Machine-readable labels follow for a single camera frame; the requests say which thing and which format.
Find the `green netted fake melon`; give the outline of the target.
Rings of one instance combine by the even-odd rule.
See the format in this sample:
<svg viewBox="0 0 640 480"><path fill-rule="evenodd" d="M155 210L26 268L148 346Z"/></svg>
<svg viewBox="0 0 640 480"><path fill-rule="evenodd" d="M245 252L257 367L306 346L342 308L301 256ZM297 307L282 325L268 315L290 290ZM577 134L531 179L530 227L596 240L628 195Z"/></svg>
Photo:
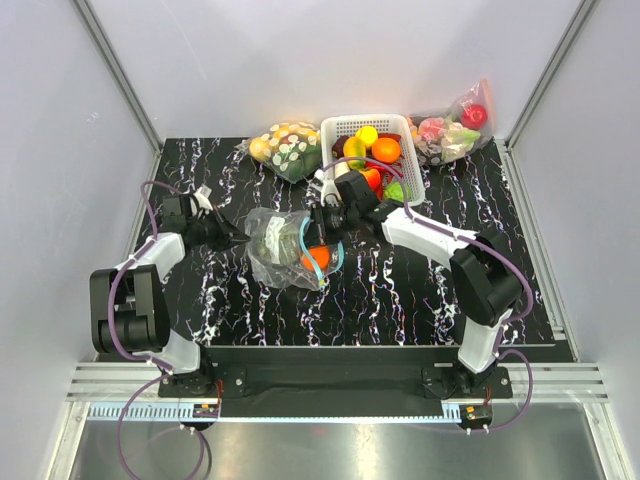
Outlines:
<svg viewBox="0 0 640 480"><path fill-rule="evenodd" d="M251 255L262 263L278 266L297 264L301 257L300 226L284 217L269 219L250 242Z"/></svg>

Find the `clear blue-zip food bag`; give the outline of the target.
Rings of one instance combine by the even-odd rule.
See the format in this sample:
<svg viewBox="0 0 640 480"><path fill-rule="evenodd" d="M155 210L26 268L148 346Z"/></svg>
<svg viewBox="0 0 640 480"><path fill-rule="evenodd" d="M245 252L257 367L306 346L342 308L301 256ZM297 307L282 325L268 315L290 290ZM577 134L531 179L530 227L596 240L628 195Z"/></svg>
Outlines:
<svg viewBox="0 0 640 480"><path fill-rule="evenodd" d="M250 237L245 252L254 280L276 289L323 289L328 277L342 268L344 247L340 242L311 245L305 239L310 228L308 211L252 209L245 220Z"/></svg>

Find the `orange fake tomato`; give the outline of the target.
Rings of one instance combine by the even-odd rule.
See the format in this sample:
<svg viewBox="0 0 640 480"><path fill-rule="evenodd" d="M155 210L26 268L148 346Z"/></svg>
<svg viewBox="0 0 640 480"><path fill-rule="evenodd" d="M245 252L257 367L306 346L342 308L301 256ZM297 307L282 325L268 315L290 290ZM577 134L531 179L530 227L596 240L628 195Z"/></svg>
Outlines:
<svg viewBox="0 0 640 480"><path fill-rule="evenodd" d="M326 245L312 247L309 249L309 255L301 255L301 263L309 271L314 270L311 260L315 261L320 270L326 270L331 260L329 247Z"/></svg>

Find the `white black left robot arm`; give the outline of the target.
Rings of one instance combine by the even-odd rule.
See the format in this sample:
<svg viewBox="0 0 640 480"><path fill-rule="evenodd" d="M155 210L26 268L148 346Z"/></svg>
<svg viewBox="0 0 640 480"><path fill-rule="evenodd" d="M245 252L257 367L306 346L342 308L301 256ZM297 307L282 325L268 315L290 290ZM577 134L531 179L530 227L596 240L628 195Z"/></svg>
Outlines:
<svg viewBox="0 0 640 480"><path fill-rule="evenodd" d="M178 334L162 280L197 247L229 250L249 237L209 200L205 186L163 199L161 218L142 247L119 265L94 271L89 280L91 339L96 352L147 362L167 377L167 387L203 396L216 388L213 361L204 348Z"/></svg>

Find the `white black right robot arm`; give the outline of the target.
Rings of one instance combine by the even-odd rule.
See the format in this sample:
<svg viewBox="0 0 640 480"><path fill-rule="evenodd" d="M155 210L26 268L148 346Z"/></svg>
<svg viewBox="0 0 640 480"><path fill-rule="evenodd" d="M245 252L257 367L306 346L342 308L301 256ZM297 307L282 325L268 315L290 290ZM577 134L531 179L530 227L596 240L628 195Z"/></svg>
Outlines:
<svg viewBox="0 0 640 480"><path fill-rule="evenodd" d="M522 276L498 246L500 237L449 227L398 200L378 198L363 175L319 175L321 202L303 228L306 247L336 244L360 227L451 272L459 309L466 317L454 365L442 374L451 390L476 396L490 383L505 322L525 290Z"/></svg>

